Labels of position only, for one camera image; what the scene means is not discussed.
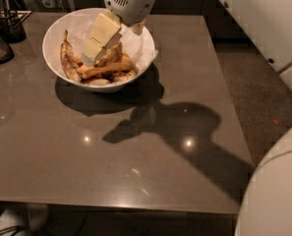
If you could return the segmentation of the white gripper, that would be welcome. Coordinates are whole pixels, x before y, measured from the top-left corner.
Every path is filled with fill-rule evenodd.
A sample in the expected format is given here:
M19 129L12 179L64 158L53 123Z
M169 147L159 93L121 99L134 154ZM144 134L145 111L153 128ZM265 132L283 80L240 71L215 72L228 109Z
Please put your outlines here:
M94 21L82 51L82 62L93 66L121 37L121 21L141 35L155 0L104 0L106 11Z

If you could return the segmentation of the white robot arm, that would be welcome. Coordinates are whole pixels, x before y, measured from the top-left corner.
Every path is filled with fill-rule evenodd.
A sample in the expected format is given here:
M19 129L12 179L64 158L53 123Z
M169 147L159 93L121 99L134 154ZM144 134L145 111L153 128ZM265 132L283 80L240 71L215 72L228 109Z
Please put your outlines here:
M156 0L205 18L256 171L234 236L292 236L292 0Z

